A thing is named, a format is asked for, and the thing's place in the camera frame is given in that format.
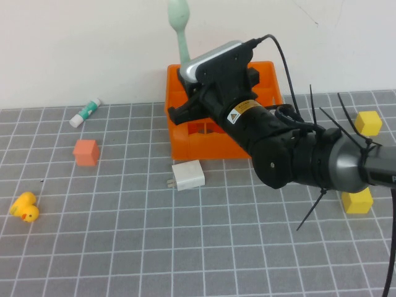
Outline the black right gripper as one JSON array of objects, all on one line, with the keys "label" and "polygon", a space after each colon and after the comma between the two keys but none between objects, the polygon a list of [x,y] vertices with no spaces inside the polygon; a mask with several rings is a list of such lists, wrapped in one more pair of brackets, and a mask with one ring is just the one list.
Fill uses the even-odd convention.
[{"label": "black right gripper", "polygon": [[182,77],[181,68],[177,70],[177,77],[186,95],[192,97],[178,108],[168,108],[170,120],[175,125],[205,118],[222,124],[237,104],[246,100],[256,100],[258,97],[252,88],[259,83],[259,72],[253,67],[217,80],[201,90],[200,83],[191,83]]}]

